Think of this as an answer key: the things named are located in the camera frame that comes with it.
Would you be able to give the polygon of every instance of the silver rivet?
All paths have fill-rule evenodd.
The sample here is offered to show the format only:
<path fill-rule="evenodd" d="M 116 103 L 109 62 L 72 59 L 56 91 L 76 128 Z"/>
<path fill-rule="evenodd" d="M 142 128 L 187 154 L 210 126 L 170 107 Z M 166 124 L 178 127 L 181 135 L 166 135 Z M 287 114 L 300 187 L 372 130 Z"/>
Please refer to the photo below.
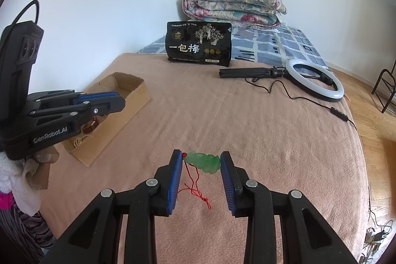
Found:
<path fill-rule="evenodd" d="M 102 196 L 102 197 L 110 197 L 112 193 L 113 192 L 111 191 L 111 189 L 103 189 L 100 192 L 100 196 Z"/>
<path fill-rule="evenodd" d="M 246 186 L 248 186 L 248 187 L 250 187 L 250 188 L 256 188 L 257 185 L 258 185 L 257 181 L 252 180 L 252 179 L 249 179 L 249 180 L 246 182 Z"/>
<path fill-rule="evenodd" d="M 302 197 L 302 193 L 299 190 L 293 190 L 291 195 L 293 198 L 297 198 L 297 199 Z"/>
<path fill-rule="evenodd" d="M 158 184 L 158 180 L 155 178 L 147 179 L 146 181 L 146 185 L 149 187 L 157 186 L 157 184 Z"/>

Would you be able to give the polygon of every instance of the pink blanket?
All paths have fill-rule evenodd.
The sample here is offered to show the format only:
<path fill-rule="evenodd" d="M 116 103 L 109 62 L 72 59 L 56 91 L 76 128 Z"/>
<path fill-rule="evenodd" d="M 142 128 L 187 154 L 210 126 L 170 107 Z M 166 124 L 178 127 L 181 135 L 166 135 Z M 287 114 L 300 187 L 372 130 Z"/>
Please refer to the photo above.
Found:
<path fill-rule="evenodd" d="M 254 66 L 263 65 L 232 61 L 234 68 Z M 99 78 L 113 72 L 142 77 L 152 101 L 90 168 L 59 145 L 61 156 L 51 167 L 41 207 L 55 236 L 102 189 L 134 188 L 167 164 L 175 148 L 215 155 L 228 150 L 236 166 L 270 190 L 301 190 L 358 256 L 368 220 L 368 181 L 360 140 L 350 124 L 312 103 L 288 99 L 279 84 L 269 95 L 242 79 L 219 79 L 218 66 L 122 54 Z M 288 80 L 284 83 L 292 96 L 309 97 Z M 352 118 L 345 100 L 321 103 Z M 183 183 L 189 184 L 185 169 Z M 242 263 L 247 220 L 228 211 L 220 172 L 201 174 L 198 186 L 212 210 L 181 192 L 173 215 L 156 219 L 158 262 Z"/>

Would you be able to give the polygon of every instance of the ring light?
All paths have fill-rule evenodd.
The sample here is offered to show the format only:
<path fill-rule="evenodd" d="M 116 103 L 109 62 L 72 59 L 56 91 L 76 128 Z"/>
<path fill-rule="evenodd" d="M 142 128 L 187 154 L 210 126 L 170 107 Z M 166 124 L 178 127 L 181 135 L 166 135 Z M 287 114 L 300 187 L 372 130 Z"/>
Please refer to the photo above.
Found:
<path fill-rule="evenodd" d="M 325 89 L 320 85 L 309 81 L 299 72 L 297 72 L 296 68 L 305 68 L 307 70 L 316 72 L 319 75 L 326 75 L 333 80 L 332 86 L 334 87 L 335 91 Z M 286 62 L 286 70 L 288 71 L 288 79 L 293 84 L 308 92 L 312 96 L 330 102 L 338 102 L 344 96 L 344 87 L 341 82 L 335 77 L 333 73 L 326 70 L 323 66 L 305 60 L 293 59 Z"/>

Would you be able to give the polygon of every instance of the folded quilt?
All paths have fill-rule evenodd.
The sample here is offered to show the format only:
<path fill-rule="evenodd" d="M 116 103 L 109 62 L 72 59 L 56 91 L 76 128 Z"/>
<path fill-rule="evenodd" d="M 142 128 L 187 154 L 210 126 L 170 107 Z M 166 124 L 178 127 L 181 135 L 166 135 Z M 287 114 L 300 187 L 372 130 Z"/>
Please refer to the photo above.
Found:
<path fill-rule="evenodd" d="M 282 0 L 184 0 L 183 11 L 193 20 L 254 29 L 277 28 L 287 13 Z"/>

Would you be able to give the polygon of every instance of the black package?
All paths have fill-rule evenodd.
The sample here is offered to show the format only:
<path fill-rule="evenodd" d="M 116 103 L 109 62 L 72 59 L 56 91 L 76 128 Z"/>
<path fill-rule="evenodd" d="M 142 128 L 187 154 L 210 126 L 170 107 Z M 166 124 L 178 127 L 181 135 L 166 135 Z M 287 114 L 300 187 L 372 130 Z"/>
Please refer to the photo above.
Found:
<path fill-rule="evenodd" d="M 168 22 L 165 48 L 170 61 L 228 66 L 231 24 Z"/>

